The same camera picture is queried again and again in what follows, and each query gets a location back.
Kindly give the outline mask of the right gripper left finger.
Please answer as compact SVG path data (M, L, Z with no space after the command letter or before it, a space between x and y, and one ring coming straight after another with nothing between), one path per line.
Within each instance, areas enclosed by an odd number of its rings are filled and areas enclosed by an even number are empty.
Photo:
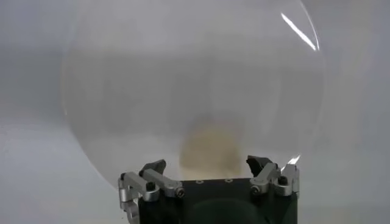
M127 215L129 224L140 223L138 200L156 202L160 197L182 199L186 190L183 183L163 175L166 161L147 163L135 172L124 172L118 178L119 206Z

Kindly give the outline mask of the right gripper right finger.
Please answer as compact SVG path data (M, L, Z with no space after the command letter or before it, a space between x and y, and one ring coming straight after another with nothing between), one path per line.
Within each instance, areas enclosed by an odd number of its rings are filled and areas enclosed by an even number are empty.
M299 197L300 170L297 168L299 159L300 155L293 156L283 167L279 167L269 158L248 155L246 163L253 175L249 180L250 193L258 196L272 191L281 197L292 195Z

